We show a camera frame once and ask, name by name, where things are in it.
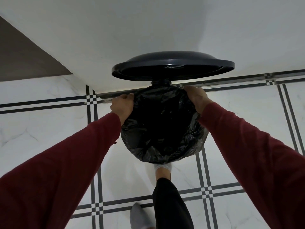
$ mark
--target tiled floor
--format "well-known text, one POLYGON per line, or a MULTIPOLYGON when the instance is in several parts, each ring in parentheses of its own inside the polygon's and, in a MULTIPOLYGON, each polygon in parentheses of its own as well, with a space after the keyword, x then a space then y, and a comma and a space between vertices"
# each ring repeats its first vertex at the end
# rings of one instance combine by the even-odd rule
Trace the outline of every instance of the tiled floor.
MULTIPOLYGON (((304 153, 304 83, 270 84, 262 81, 256 87, 207 91, 224 108, 304 153)), ((110 104, 95 99, 93 90, 74 76, 0 83, 2 86, 0 176, 110 112, 110 104), (17 95, 20 85, 23 93, 17 95)), ((203 152, 173 163, 172 182, 195 228, 268 228, 211 135, 203 152)), ((137 160, 119 139, 67 228, 130 228, 129 209, 135 202, 154 221, 151 194, 155 184, 153 165, 137 160)))

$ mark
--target wall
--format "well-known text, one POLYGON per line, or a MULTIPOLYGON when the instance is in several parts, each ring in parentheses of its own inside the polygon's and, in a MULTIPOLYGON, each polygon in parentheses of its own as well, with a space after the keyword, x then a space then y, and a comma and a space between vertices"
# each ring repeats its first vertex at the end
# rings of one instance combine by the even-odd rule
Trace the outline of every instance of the wall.
MULTIPOLYGON (((304 154, 305 91, 298 78, 206 91, 224 108, 304 154)), ((101 104, 94 94, 73 75, 0 83, 0 176, 108 113, 110 104, 101 104)), ((173 163, 172 181, 195 228, 268 228, 210 135, 205 151, 173 163)), ((153 220, 154 186, 153 165, 137 160, 119 139, 67 228, 130 228, 129 209, 136 201, 153 220)))
POLYGON ((218 78, 304 69, 305 0, 0 0, 0 15, 98 92, 139 54, 196 50, 236 63, 218 78))

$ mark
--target garbage bag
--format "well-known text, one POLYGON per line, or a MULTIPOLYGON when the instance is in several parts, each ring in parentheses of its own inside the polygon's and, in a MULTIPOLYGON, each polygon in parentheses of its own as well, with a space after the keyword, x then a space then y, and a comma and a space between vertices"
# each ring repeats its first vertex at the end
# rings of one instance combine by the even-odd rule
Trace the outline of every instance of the garbage bag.
POLYGON ((135 93, 134 108, 121 137, 143 162, 166 164, 200 152, 208 131, 185 90, 150 86, 135 93))

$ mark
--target foot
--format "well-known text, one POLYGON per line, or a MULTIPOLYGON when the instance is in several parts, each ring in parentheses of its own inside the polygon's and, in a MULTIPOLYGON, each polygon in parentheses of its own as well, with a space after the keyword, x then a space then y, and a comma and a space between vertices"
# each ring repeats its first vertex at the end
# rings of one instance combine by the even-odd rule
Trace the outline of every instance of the foot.
POLYGON ((130 226, 131 229, 155 228, 147 213, 138 203, 135 203, 130 210, 130 226))
POLYGON ((159 178, 166 178, 171 180, 170 173, 171 173, 171 163, 165 165, 155 164, 155 172, 156 172, 156 181, 159 178))

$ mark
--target red sleeve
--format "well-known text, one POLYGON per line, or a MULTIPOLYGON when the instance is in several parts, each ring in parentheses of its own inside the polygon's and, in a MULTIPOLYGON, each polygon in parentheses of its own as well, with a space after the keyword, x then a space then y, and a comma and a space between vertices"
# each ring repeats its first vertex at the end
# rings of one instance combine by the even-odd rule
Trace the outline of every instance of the red sleeve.
POLYGON ((65 228, 120 129, 109 113, 0 178, 0 227, 65 228))
POLYGON ((305 228, 305 157, 216 103, 199 121, 267 224, 305 228))

